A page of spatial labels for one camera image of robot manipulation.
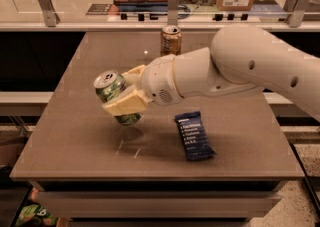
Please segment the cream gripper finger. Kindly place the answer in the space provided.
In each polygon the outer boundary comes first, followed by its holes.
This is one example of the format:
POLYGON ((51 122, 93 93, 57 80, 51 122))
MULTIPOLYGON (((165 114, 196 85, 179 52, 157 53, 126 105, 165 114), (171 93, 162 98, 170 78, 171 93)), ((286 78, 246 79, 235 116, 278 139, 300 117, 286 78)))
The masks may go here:
POLYGON ((139 65, 128 70, 127 72, 122 73, 122 76, 126 81, 126 84, 128 86, 140 84, 145 68, 145 65, 139 65))
POLYGON ((143 89, 131 85, 109 102, 103 103, 102 108, 112 116, 128 115, 145 111, 150 98, 143 89))

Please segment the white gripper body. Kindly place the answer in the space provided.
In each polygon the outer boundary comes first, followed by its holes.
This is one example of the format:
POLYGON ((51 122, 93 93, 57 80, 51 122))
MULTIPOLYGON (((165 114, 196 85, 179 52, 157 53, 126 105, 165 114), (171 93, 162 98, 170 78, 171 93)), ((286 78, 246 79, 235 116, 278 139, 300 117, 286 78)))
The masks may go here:
POLYGON ((141 78, 142 89, 154 103, 166 106, 182 101, 173 76, 173 54, 154 59, 148 64, 141 78))

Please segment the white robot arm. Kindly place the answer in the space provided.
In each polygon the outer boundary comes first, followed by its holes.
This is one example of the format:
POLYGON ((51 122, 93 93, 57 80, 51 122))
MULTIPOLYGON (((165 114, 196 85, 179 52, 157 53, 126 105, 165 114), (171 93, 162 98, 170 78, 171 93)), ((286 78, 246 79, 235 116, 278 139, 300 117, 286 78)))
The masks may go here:
POLYGON ((269 89, 320 120, 320 59, 253 26, 216 32, 208 47, 154 59, 123 74, 128 87, 103 108, 118 116, 150 103, 172 105, 193 96, 231 98, 269 89))

